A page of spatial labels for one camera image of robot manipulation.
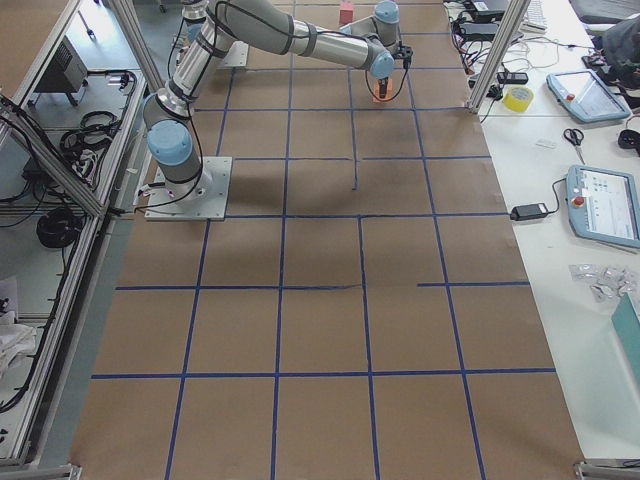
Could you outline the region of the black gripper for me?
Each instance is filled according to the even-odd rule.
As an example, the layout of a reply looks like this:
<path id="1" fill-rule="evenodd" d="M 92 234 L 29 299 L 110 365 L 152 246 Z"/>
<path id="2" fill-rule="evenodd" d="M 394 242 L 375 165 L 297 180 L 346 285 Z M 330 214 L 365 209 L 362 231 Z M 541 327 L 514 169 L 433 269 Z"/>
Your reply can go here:
<path id="1" fill-rule="evenodd" d="M 389 78 L 383 78 L 377 81 L 376 89 L 378 90 L 378 97 L 380 100 L 385 100 L 387 98 L 388 86 Z"/>

